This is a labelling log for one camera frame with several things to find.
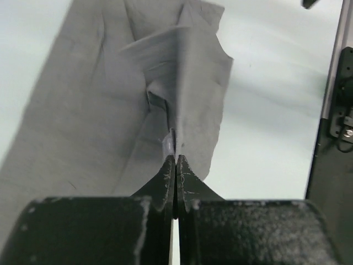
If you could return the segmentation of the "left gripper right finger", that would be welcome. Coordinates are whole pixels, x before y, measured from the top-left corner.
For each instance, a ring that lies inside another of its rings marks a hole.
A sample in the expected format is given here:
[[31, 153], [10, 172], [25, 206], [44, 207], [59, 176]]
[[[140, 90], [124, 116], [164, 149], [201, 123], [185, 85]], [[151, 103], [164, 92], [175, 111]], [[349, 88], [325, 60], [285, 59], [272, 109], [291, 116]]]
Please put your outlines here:
[[225, 200], [176, 164], [181, 264], [342, 264], [318, 209], [306, 200]]

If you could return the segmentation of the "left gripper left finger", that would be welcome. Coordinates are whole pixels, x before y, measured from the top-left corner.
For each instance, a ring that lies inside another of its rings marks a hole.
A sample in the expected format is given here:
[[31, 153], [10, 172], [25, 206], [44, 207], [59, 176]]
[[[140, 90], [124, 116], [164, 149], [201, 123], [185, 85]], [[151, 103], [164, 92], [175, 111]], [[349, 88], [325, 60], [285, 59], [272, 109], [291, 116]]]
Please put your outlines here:
[[21, 212], [2, 264], [169, 264], [175, 160], [129, 197], [48, 197]]

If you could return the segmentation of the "grey long sleeve shirt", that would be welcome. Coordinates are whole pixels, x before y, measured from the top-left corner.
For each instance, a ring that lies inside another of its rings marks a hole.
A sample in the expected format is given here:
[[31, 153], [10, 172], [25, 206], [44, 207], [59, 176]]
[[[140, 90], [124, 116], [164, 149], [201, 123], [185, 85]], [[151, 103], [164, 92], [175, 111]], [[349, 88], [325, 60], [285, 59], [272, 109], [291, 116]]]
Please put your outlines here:
[[233, 59], [206, 1], [74, 1], [1, 168], [1, 194], [130, 195], [168, 155], [205, 179]]

